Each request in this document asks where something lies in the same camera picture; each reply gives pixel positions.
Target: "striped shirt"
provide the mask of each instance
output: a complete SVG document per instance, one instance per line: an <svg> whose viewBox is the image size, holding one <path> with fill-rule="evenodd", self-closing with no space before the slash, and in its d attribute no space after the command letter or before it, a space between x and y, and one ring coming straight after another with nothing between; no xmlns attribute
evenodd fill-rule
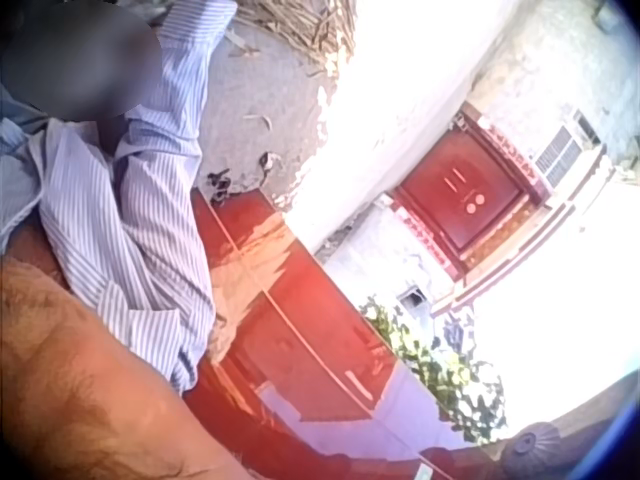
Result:
<svg viewBox="0 0 640 480"><path fill-rule="evenodd" d="M117 194L95 124L50 120L29 135L15 118L0 122L0 251L38 207L73 293L180 393L196 383L215 317L190 190L209 59L235 11L230 0L179 0L167 17L163 78L126 114L113 159L128 162Z"/></svg>

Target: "door frame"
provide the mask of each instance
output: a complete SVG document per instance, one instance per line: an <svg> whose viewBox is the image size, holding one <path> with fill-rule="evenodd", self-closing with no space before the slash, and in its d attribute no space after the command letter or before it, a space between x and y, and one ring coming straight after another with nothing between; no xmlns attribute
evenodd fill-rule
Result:
<svg viewBox="0 0 640 480"><path fill-rule="evenodd" d="M430 230L430 235L428 234L427 236L433 240L433 243L437 245L456 270L452 278L459 280L471 270L462 257L478 246L479 239L486 237L489 232L499 225L505 216L512 212L518 204L521 204L523 198L528 196L529 201L534 206L540 206L551 196L552 192L542 175L538 173L531 162L525 159L515 145L470 103L464 102L460 111L451 121L449 131L454 128L468 134L478 146L495 161L496 165L513 180L516 187L520 190L520 194L516 195L481 232L475 235L461 249L458 249L439 223L420 208L420 206L412 200L408 192L404 191L402 184L394 189L393 197L409 212L414 212L414 215ZM422 157L420 162L423 162L428 155L429 152Z"/></svg>

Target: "concrete floor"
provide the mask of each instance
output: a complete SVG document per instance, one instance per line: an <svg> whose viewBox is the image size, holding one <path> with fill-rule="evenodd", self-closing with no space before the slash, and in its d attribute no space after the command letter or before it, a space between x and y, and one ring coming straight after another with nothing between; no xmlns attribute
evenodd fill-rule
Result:
<svg viewBox="0 0 640 480"><path fill-rule="evenodd" d="M200 133L204 160L196 184L207 194L206 175L230 168L232 179L249 185L261 174L260 156L273 152L282 161L274 165L263 192L287 211L304 162L324 144L319 92L330 97L335 82L324 73L314 75L319 68L279 38L237 23L231 28L259 53L241 56L224 39L213 54ZM273 129L259 118L243 118L247 115L267 116Z"/></svg>

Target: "door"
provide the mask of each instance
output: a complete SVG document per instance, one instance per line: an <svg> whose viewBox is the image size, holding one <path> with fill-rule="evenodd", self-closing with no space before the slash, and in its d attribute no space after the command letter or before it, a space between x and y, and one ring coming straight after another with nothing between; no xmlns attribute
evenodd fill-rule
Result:
<svg viewBox="0 0 640 480"><path fill-rule="evenodd" d="M461 252L523 192L474 138L446 133L399 187L419 216Z"/></svg>

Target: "dry grass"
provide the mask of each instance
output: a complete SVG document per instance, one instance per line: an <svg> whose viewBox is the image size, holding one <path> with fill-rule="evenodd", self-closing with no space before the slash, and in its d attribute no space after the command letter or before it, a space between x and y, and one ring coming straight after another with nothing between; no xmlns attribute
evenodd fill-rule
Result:
<svg viewBox="0 0 640 480"><path fill-rule="evenodd" d="M236 21L275 34L330 75L354 51L355 0L237 0Z"/></svg>

